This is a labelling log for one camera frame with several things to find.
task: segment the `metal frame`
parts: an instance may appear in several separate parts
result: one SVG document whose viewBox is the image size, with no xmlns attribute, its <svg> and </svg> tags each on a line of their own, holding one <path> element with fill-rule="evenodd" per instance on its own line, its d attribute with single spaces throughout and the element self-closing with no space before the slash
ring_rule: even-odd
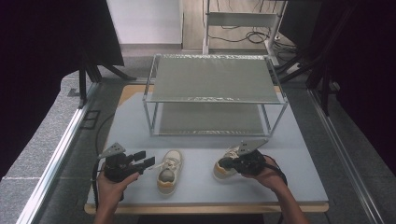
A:
<svg viewBox="0 0 396 224">
<path fill-rule="evenodd" d="M 97 83 L 92 83 L 88 92 L 90 97 L 94 95 L 98 85 L 99 84 Z M 18 224 L 32 223 L 34 221 L 35 215 L 37 214 L 42 203 L 44 202 L 44 199 L 47 193 L 49 192 L 52 181 L 54 180 L 54 177 L 59 171 L 62 161 L 64 160 L 64 157 L 73 140 L 73 137 L 78 131 L 78 127 L 82 122 L 85 114 L 87 113 L 91 103 L 92 103 L 91 101 L 88 101 L 87 104 L 85 104 L 82 108 L 79 108 L 75 112 L 73 118 L 71 119 L 69 125 L 66 128 L 66 131 L 64 132 L 64 135 L 62 136 L 61 141 L 59 142 L 54 153 L 52 154 L 52 157 L 49 160 L 49 163 L 43 175 L 40 177 L 40 180 L 35 186 L 33 193 L 31 194 L 28 202 L 24 206 L 23 211 L 21 212 L 20 217 L 18 218 L 17 221 Z"/>
<path fill-rule="evenodd" d="M 343 164 L 344 170 L 346 171 L 346 175 L 348 176 L 352 187 L 356 191 L 359 200 L 361 201 L 361 205 L 366 212 L 367 217 L 370 220 L 370 223 L 384 223 L 381 215 L 379 214 L 377 205 L 374 201 L 373 196 L 370 191 L 367 189 L 366 185 L 361 178 L 361 175 L 358 169 L 353 164 L 352 159 L 350 159 L 347 150 L 338 135 L 338 132 L 335 130 L 332 125 L 332 120 L 326 113 L 321 109 L 319 96 L 316 91 L 308 90 L 308 94 L 311 97 L 312 103 L 314 104 L 318 115 L 323 123 L 323 126 L 329 135 L 332 144 L 334 145 L 334 149 Z"/>
<path fill-rule="evenodd" d="M 202 53 L 209 53 L 209 26 L 244 26 L 244 27 L 268 27 L 273 30 L 268 40 L 264 41 L 269 58 L 275 66 L 279 65 L 273 50 L 274 41 L 280 21 L 283 16 L 287 1 L 281 2 L 281 9 L 276 14 L 262 13 L 232 13 L 232 12 L 210 12 L 210 0 L 206 0 L 205 10 L 205 33 Z"/>
<path fill-rule="evenodd" d="M 154 72 L 155 73 L 157 72 L 157 65 L 158 65 L 158 63 L 159 63 L 159 61 L 161 59 L 160 56 L 161 55 L 155 55 L 154 56 L 154 59 L 153 59 L 152 65 L 151 65 L 151 71 L 150 71 L 150 74 L 148 76 L 148 81 L 146 83 L 146 88 L 145 88 L 145 92 L 144 92 L 144 95 L 143 95 L 143 106 L 145 108 L 145 113 L 146 113 L 146 118 L 147 118 L 147 122 L 148 122 L 148 128 L 149 128 L 150 135 L 173 135 L 173 134 L 169 134 L 169 133 L 167 133 L 167 134 L 155 133 L 155 121 L 156 121 L 157 114 L 158 114 L 159 104 L 164 104 L 166 102 L 151 102 L 150 100 L 148 100 L 149 86 L 151 84 L 153 84 L 153 82 L 151 80 L 152 74 Z M 263 119 L 264 119 L 264 120 L 262 120 L 262 122 L 265 122 L 265 126 L 267 128 L 266 132 L 264 130 L 264 134 L 235 133 L 235 134 L 232 134 L 232 135 L 249 135 L 249 136 L 271 137 L 274 134 L 276 126 L 279 123 L 280 119 L 282 118 L 283 113 L 285 112 L 286 108 L 289 105 L 288 98 L 286 97 L 286 94 L 282 91 L 282 88 L 280 86 L 280 82 L 279 82 L 279 79 L 277 78 L 276 70 L 275 70 L 275 68 L 273 66 L 273 62 L 272 62 L 271 58 L 269 56 L 267 56 L 267 55 L 262 56 L 262 57 L 264 58 L 265 62 L 267 63 L 269 70 L 273 72 L 273 74 L 272 74 L 273 79 L 275 80 L 275 84 L 277 84 L 277 86 L 279 87 L 279 91 L 282 94 L 282 98 L 283 98 L 284 102 L 281 102 L 280 104 L 271 104 L 271 103 L 257 104 L 257 105 L 261 106 L 262 115 L 263 115 Z M 151 118 L 151 115 L 149 113 L 148 103 L 155 104 L 154 111 L 152 112 L 152 118 Z M 265 108 L 266 105 L 282 105 L 282 108 L 281 108 L 281 110 L 279 112 L 279 115 L 277 116 L 277 119 L 276 119 L 276 121 L 275 121 L 273 126 L 271 126 L 270 121 L 268 119 L 266 108 Z"/>
</svg>

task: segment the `shoe laces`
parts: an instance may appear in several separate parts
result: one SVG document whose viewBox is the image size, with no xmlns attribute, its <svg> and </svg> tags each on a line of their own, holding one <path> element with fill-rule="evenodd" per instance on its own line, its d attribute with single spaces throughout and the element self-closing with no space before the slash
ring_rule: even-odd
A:
<svg viewBox="0 0 396 224">
<path fill-rule="evenodd" d="M 228 152 L 225 154 L 225 156 L 226 156 L 226 157 L 230 157 L 230 158 L 232 158 L 232 159 L 239 158 L 239 156 L 238 156 L 238 154 L 237 154 L 237 150 L 235 150 L 235 149 L 231 149 L 230 151 L 228 151 Z"/>
<path fill-rule="evenodd" d="M 162 167 L 165 165 L 165 169 L 169 169 L 169 170 L 176 170 L 176 168 L 180 165 L 180 161 L 174 158 L 168 158 L 166 159 L 164 162 L 153 166 L 152 168 L 149 168 L 150 170 L 152 169 L 157 169 L 159 167 Z"/>
</svg>

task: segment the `shoe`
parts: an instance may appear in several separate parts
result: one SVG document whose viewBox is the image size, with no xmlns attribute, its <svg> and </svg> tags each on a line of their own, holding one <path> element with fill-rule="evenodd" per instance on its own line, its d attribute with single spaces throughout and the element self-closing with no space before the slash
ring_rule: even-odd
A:
<svg viewBox="0 0 396 224">
<path fill-rule="evenodd" d="M 157 178 L 158 190 L 163 195 L 170 195 L 175 191 L 178 176 L 183 164 L 183 157 L 178 150 L 170 150 L 163 157 L 163 163 Z"/>
<path fill-rule="evenodd" d="M 239 157 L 237 154 L 238 149 L 239 149 L 239 146 L 229 147 L 227 152 L 224 154 L 224 156 L 222 158 L 232 158 L 232 159 L 238 158 Z M 232 175 L 235 175 L 236 173 L 237 172 L 234 168 L 226 169 L 226 168 L 221 167 L 219 165 L 219 161 L 216 161 L 215 167 L 213 168 L 213 175 L 218 180 L 226 179 Z"/>
</svg>

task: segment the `white panel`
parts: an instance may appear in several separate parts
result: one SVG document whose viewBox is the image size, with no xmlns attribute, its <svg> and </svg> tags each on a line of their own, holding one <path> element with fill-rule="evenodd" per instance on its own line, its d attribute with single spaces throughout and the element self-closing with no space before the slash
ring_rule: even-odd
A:
<svg viewBox="0 0 396 224">
<path fill-rule="evenodd" d="M 181 44 L 179 0 L 107 0 L 120 44 Z"/>
</svg>

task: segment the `hand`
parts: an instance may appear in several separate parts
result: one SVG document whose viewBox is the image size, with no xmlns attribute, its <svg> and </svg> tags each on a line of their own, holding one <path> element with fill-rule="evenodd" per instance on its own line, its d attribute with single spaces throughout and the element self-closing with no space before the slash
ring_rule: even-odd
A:
<svg viewBox="0 0 396 224">
<path fill-rule="evenodd" d="M 107 211 L 115 212 L 117 205 L 120 201 L 122 193 L 126 190 L 127 186 L 136 181 L 139 173 L 136 172 L 126 177 L 122 182 L 115 183 L 105 177 L 105 172 L 101 172 L 97 178 L 99 189 L 99 208 Z"/>
<path fill-rule="evenodd" d="M 268 156 L 264 156 L 264 158 L 268 164 L 277 167 L 276 162 L 272 158 Z M 270 168 L 264 168 L 262 172 L 259 173 L 258 175 L 242 175 L 242 176 L 246 178 L 256 179 L 257 181 L 259 181 L 259 183 L 261 183 L 263 186 L 267 187 L 272 191 L 286 186 L 286 184 L 282 180 L 282 177 L 280 177 L 276 171 Z"/>
</svg>

